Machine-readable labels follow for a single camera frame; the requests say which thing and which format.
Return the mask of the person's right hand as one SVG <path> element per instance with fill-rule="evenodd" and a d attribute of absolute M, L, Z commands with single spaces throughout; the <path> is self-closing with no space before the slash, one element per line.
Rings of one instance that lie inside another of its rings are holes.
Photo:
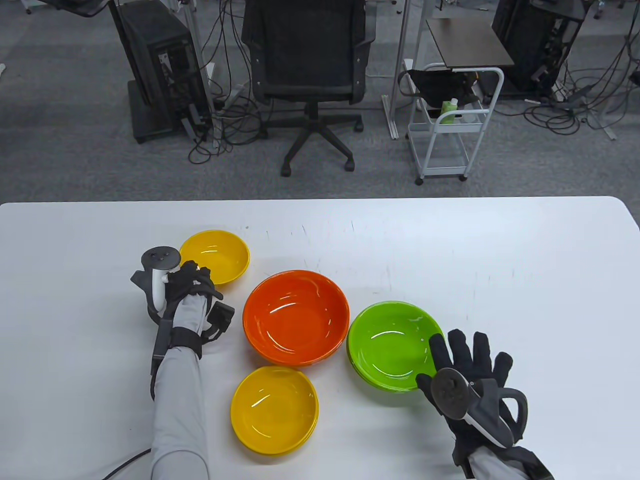
<path fill-rule="evenodd" d="M 429 339 L 429 349 L 436 372 L 455 370 L 469 384 L 491 380 L 503 388 L 514 363 L 506 352 L 499 352 L 492 359 L 489 338 L 479 331 L 474 333 L 472 348 L 467 345 L 464 332 L 453 329 L 446 339 L 441 333 L 434 334 Z M 466 479 L 528 480 L 522 462 L 507 455 L 475 425 L 449 417 L 445 422 L 455 439 L 454 464 L 462 468 Z"/>

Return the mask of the person's left hand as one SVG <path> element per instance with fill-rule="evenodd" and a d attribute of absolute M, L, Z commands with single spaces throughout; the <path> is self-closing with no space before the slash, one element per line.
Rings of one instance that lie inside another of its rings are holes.
<path fill-rule="evenodd" d="M 196 352 L 227 331 L 235 310 L 211 280 L 211 272 L 194 261 L 167 275 L 163 319 L 171 323 L 168 347 Z"/>

